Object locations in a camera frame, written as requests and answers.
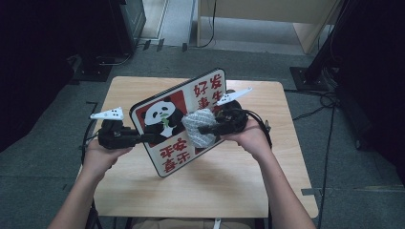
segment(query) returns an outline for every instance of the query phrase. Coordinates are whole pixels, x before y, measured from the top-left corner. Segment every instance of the panda sign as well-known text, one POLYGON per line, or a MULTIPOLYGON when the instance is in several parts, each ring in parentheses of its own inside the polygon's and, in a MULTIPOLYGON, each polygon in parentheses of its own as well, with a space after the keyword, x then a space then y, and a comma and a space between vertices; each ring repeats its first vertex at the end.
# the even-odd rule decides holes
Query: panda sign
POLYGON ((131 119, 140 134, 154 134, 152 143, 144 143, 157 172, 167 177, 209 149, 195 147, 181 119, 200 109, 216 109, 226 92, 224 70, 216 69, 135 104, 131 119))

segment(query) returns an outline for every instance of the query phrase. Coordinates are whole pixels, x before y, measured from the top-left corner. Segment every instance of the gray floor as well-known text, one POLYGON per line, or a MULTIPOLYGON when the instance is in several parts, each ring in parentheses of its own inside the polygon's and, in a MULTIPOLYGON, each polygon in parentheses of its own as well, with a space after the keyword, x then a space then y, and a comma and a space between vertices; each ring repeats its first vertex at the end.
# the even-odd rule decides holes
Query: gray floor
POLYGON ((167 0, 143 0, 147 20, 143 27, 141 38, 159 39, 167 10, 167 3, 167 0))
MULTIPOLYGON (((148 4, 149 1, 154 3, 158 0, 145 0, 144 2, 148 4)), ((197 1, 169 0, 160 34, 152 41, 158 44, 159 39, 164 39, 164 44, 167 46, 181 47, 183 43, 187 43, 191 47, 196 47, 197 6, 197 1)), ((211 38, 212 18, 202 17, 201 23, 202 46, 207 44, 211 38)), ((330 27, 327 26, 309 55, 316 55, 318 46, 322 46, 329 31, 330 27)), ((292 23, 287 22, 216 18, 213 40, 206 47, 212 50, 304 55, 292 23)))
MULTIPOLYGON (((169 12, 181 9, 179 6, 173 8, 179 3, 180 0, 169 1, 165 20, 173 16, 169 12)), ((44 228, 48 225, 74 184, 80 166, 78 146, 93 109, 86 101, 98 102, 99 111, 114 76, 190 78, 221 67, 229 79, 279 81, 285 89, 295 89, 288 68, 307 67, 313 59, 312 54, 304 55, 286 47, 286 50, 277 48, 277 52, 193 48, 190 37, 193 37, 194 29, 190 23, 185 23, 192 18, 192 4, 190 7, 186 3, 181 5, 190 9, 184 10, 187 16, 178 24, 185 31, 174 32, 163 24, 160 38, 167 38, 161 51, 157 52, 155 46, 146 51, 138 48, 125 64, 113 67, 106 83, 67 85, 32 131, 0 154, 0 228, 44 228), (166 36, 169 32, 181 34, 181 38, 166 36), (188 51, 183 52, 176 42, 188 42, 188 51)), ((217 37, 217 45, 220 40, 221 37, 217 37)), ((286 96, 292 117, 320 107, 317 96, 289 93, 286 96)), ((331 110, 324 109, 294 121, 318 206, 330 117, 331 110)), ((351 126, 337 108, 322 228, 405 228, 405 190, 394 167, 376 152, 357 151, 354 144, 351 126)), ((122 228, 124 222, 125 219, 118 218, 117 228, 122 228)), ((102 218, 102 223, 105 228, 115 228, 112 218, 102 218)))

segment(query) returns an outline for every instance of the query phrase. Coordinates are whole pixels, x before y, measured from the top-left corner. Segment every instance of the black stand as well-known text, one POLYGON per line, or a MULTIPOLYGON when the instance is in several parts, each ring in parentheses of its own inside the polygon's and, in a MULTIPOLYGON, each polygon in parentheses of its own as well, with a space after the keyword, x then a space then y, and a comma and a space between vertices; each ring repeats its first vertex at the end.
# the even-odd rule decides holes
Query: black stand
POLYGON ((113 66, 111 65, 93 65, 89 67, 81 63, 72 80, 105 82, 112 68, 113 66))
POLYGON ((308 68, 289 67, 289 71, 298 91, 327 91, 329 89, 322 75, 319 75, 315 80, 309 80, 306 76, 308 68))

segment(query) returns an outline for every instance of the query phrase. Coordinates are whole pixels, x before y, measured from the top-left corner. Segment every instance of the floor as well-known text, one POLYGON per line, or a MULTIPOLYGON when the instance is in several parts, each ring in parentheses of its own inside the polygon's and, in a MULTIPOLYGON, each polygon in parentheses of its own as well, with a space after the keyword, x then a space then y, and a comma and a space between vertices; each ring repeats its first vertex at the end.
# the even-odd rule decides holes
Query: floor
MULTIPOLYGON (((147 22, 142 40, 158 44, 164 39, 165 46, 197 46, 196 0, 143 0, 143 4, 147 22)), ((327 26, 309 55, 316 55, 329 31, 327 26)), ((209 42, 212 32, 212 18, 202 17, 201 45, 209 42)), ((213 40, 205 48, 305 55, 292 23, 272 21, 216 18, 213 40)))

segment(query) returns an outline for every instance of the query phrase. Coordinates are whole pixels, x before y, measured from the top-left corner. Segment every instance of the wrist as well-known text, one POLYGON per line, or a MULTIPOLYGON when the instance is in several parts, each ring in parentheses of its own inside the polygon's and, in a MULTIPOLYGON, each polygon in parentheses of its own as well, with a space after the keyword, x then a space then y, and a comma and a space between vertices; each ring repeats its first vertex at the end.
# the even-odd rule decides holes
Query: wrist
POLYGON ((260 163, 262 161, 274 159, 275 156, 270 148, 265 148, 264 150, 258 152, 257 154, 254 154, 253 158, 260 163))
POLYGON ((87 171, 85 168, 83 168, 76 182, 83 182, 97 186, 101 180, 102 178, 95 176, 94 173, 91 173, 90 171, 87 171))

